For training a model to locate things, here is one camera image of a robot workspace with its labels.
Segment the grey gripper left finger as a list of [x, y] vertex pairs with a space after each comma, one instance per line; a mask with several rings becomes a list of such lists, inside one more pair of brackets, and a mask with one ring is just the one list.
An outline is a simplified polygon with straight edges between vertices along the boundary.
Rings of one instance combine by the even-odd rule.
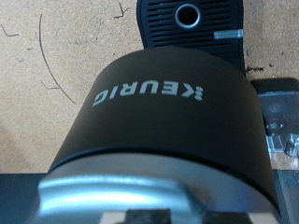
[[172, 224], [169, 209], [106, 211], [101, 224]]

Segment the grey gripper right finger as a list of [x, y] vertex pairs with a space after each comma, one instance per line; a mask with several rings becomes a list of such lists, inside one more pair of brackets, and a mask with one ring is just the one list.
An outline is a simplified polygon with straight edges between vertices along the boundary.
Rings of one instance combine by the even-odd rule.
[[206, 212], [203, 224], [278, 224], [269, 213]]

